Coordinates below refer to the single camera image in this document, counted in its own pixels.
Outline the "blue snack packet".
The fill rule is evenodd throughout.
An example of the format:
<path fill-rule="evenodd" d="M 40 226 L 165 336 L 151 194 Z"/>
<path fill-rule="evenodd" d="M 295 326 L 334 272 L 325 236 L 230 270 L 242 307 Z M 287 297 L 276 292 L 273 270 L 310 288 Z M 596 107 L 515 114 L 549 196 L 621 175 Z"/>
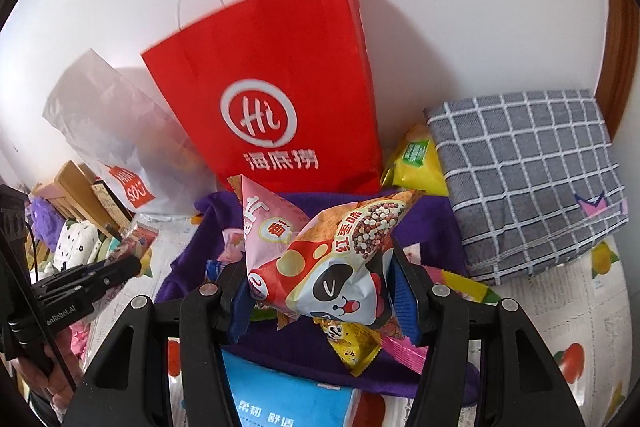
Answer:
<path fill-rule="evenodd" d="M 216 282 L 228 264 L 229 262 L 226 260 L 208 259 L 205 267 L 206 282 Z"/>

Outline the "pink peach candy packet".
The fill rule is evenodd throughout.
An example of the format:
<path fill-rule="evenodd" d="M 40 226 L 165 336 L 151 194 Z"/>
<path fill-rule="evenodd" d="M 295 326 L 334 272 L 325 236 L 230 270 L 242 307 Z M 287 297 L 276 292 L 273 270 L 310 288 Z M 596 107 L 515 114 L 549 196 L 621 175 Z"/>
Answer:
<path fill-rule="evenodd" d="M 218 261 L 228 265 L 240 261 L 244 256 L 244 232 L 238 228 L 228 228 L 222 231 L 224 249 L 218 256 Z"/>

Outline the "panda triangular snack bag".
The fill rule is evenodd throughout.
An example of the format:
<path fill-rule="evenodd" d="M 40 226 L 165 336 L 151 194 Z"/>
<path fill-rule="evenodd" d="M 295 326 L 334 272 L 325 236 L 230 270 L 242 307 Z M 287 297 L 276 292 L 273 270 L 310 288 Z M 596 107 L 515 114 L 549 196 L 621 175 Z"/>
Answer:
<path fill-rule="evenodd" d="M 392 234 L 421 192 L 345 202 L 308 217 L 247 176 L 229 183 L 242 205 L 246 277 L 258 303 L 292 320 L 386 326 Z"/>

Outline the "yellow snack packet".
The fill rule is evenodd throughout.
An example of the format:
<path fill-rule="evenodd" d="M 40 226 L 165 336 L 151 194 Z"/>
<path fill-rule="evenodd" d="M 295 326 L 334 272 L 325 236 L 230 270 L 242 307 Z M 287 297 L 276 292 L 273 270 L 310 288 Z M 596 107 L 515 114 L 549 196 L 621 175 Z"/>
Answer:
<path fill-rule="evenodd" d="M 359 377 L 382 350 L 380 335 L 366 326 L 319 317 L 314 318 L 314 324 L 320 326 L 329 344 L 354 377 Z"/>

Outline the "pink snack bag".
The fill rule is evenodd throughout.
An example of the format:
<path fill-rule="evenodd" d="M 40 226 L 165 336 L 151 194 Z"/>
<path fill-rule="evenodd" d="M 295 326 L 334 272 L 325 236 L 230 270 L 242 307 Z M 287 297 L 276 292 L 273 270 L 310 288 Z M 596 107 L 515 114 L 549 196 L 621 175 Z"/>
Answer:
<path fill-rule="evenodd" d="M 413 346 L 407 337 L 398 339 L 385 334 L 380 335 L 380 346 L 396 362 L 408 367 L 408 369 L 411 369 L 414 373 L 422 373 L 427 355 L 427 347 Z"/>

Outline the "white spotted plush toy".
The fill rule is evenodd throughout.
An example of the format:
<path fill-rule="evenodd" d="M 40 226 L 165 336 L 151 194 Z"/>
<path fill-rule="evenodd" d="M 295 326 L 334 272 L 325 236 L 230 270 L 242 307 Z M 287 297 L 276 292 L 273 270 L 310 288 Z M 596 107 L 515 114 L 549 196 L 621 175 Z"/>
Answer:
<path fill-rule="evenodd" d="M 96 260 L 102 239 L 99 229 L 89 220 L 65 221 L 53 251 L 52 265 L 58 272 Z"/>

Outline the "purple plush item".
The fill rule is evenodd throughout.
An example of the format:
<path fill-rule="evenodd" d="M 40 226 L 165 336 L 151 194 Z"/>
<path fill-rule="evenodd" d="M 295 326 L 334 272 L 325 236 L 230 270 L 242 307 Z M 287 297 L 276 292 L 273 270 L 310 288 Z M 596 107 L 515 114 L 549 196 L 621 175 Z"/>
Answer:
<path fill-rule="evenodd" d="M 49 251 L 55 251 L 65 223 L 61 213 L 47 199 L 39 196 L 30 199 L 27 213 L 34 239 L 46 245 Z"/>

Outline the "wooden chair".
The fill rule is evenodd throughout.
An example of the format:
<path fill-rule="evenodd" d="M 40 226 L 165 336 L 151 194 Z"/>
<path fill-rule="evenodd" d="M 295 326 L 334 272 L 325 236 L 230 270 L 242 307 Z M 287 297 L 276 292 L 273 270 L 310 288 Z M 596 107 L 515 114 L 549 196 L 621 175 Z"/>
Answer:
<path fill-rule="evenodd" d="M 32 196 L 50 202 L 67 219 L 90 221 L 105 235 L 118 231 L 117 223 L 92 191 L 89 179 L 73 161 L 66 161 L 52 181 L 38 183 Z"/>

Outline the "blue tissue pack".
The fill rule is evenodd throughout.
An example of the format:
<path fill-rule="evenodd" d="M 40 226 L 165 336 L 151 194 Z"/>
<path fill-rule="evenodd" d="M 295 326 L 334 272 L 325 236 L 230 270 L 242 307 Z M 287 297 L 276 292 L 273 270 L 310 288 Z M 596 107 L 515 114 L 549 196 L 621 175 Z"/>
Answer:
<path fill-rule="evenodd" d="M 345 426 L 354 391 L 266 369 L 222 352 L 242 426 Z"/>

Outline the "fruit print tablecloth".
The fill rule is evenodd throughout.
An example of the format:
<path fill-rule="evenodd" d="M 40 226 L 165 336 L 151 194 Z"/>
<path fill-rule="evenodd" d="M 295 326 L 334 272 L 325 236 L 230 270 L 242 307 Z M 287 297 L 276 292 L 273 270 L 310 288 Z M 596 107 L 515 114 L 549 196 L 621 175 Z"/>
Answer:
<path fill-rule="evenodd" d="M 90 363 L 132 297 L 158 294 L 170 274 L 171 262 L 182 254 L 198 229 L 195 218 L 142 216 L 138 220 L 158 231 L 152 245 L 152 274 L 128 282 L 114 299 L 99 306 L 83 365 Z M 620 410 L 630 392 L 631 374 L 630 304 L 615 239 L 603 239 L 596 253 L 611 256 L 608 273 L 594 272 L 592 254 L 588 253 L 536 277 L 512 280 L 496 288 L 500 296 L 512 297 L 524 306 L 550 348 L 559 350 L 573 343 L 584 348 L 584 371 L 570 389 L 588 426 L 604 426 Z"/>

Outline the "white Miniso plastic bag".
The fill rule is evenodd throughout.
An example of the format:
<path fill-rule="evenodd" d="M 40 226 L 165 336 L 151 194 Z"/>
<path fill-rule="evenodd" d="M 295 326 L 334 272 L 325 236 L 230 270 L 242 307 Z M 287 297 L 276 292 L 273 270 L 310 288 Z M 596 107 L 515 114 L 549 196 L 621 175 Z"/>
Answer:
<path fill-rule="evenodd" d="M 178 121 L 96 51 L 64 70 L 42 117 L 133 212 L 190 215 L 217 190 Z"/>

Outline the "grey checked folded cloth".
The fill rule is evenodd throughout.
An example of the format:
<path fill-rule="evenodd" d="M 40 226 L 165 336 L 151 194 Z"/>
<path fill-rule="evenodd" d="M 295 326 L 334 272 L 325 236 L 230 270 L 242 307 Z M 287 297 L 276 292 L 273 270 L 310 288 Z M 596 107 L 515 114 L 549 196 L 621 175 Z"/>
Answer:
<path fill-rule="evenodd" d="M 531 277 L 626 225 L 620 166 L 589 91 L 479 96 L 425 117 L 472 279 Z"/>

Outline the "red Haidilao paper bag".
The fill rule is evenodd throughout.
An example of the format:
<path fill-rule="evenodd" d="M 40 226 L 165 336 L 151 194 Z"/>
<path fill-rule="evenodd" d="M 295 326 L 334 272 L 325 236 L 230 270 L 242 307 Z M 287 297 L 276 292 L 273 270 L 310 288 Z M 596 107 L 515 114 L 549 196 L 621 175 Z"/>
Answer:
<path fill-rule="evenodd" d="M 143 54 L 220 181 L 373 194 L 382 171 L 359 0 L 239 0 Z"/>

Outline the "yellow green snack bag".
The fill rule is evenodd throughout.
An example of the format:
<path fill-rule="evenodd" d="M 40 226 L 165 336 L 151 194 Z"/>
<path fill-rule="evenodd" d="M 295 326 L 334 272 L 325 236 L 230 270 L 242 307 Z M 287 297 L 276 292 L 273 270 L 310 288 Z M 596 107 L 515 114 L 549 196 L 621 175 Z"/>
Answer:
<path fill-rule="evenodd" d="M 449 195 L 435 142 L 425 124 L 415 124 L 402 137 L 386 162 L 380 183 L 430 196 Z"/>

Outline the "brown wooden door frame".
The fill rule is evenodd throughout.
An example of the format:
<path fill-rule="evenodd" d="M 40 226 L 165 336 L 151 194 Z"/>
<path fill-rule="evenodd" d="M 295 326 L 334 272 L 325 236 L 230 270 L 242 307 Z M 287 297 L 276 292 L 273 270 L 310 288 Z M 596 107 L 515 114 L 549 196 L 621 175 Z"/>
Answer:
<path fill-rule="evenodd" d="M 622 122 L 639 56 L 636 0 L 608 0 L 604 51 L 596 99 L 611 139 Z"/>

